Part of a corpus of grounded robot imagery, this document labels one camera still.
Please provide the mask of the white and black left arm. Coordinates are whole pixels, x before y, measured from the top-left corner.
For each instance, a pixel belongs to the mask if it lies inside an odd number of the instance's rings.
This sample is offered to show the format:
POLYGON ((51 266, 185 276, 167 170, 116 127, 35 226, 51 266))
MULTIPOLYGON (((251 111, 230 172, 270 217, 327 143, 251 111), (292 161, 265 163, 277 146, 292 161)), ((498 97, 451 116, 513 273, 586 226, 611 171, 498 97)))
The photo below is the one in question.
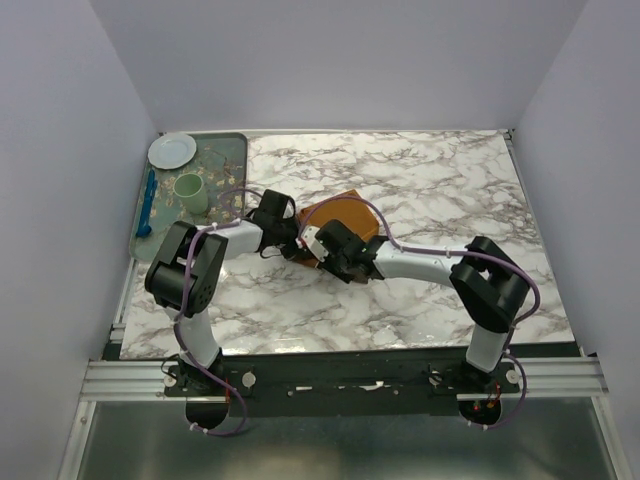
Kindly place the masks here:
POLYGON ((180 358, 191 365, 187 382, 201 395, 214 393, 222 372, 214 363, 221 348, 211 330, 208 308, 223 263, 266 248, 296 246, 293 218, 236 219, 208 227, 177 221, 169 228, 145 278, 145 289, 172 319, 180 358))

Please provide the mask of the orange-brown cloth napkin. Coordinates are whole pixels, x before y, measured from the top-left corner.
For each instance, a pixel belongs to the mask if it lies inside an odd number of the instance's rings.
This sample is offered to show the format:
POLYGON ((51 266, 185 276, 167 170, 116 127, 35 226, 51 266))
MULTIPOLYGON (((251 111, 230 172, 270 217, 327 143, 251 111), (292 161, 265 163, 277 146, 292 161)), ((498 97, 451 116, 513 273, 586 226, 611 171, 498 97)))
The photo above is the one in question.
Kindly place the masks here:
MULTIPOLYGON (((323 205, 317 202, 303 208, 296 215, 296 219, 299 224, 305 223, 305 228, 313 226, 317 227, 318 231, 327 222, 334 219, 340 220, 361 237, 365 247, 369 240, 379 234, 380 222, 371 209, 365 203, 358 201, 358 198, 360 195, 355 189, 344 191, 330 197, 330 201, 323 205)), ((296 259, 292 261, 314 268, 319 268, 319 263, 322 262, 307 249, 299 250, 296 259)))

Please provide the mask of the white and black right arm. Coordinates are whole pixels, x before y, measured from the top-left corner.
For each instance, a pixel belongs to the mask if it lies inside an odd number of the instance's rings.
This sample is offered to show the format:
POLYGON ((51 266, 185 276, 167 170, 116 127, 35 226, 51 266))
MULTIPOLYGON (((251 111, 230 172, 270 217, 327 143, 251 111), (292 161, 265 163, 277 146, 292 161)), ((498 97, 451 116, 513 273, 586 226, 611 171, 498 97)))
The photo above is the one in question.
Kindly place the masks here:
POLYGON ((474 392, 494 383, 515 325, 540 305, 532 278, 486 237, 458 249, 437 249, 386 236, 365 242, 355 234, 317 233, 312 247, 320 265, 346 282, 403 278, 453 288, 475 323, 459 370, 462 384, 474 392))

